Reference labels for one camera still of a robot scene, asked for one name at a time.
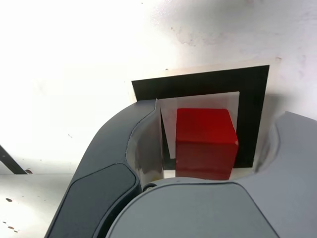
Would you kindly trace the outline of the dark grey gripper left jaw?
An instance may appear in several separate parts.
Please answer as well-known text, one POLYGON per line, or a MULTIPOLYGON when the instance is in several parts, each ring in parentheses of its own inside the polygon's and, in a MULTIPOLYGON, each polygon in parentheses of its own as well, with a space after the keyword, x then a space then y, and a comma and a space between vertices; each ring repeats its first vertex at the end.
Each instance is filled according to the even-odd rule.
POLYGON ((160 108, 138 101, 96 133, 47 231, 49 238, 104 238, 143 186, 163 178, 160 108))

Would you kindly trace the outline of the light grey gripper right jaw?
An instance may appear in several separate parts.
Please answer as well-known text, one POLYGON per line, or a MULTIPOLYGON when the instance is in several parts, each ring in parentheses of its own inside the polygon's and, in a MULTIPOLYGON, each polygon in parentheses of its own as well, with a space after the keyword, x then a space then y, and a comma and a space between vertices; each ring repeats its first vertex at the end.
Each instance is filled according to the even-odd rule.
POLYGON ((270 162, 217 182, 161 180, 118 215, 109 238, 314 238, 317 122, 286 112, 274 124, 270 162))

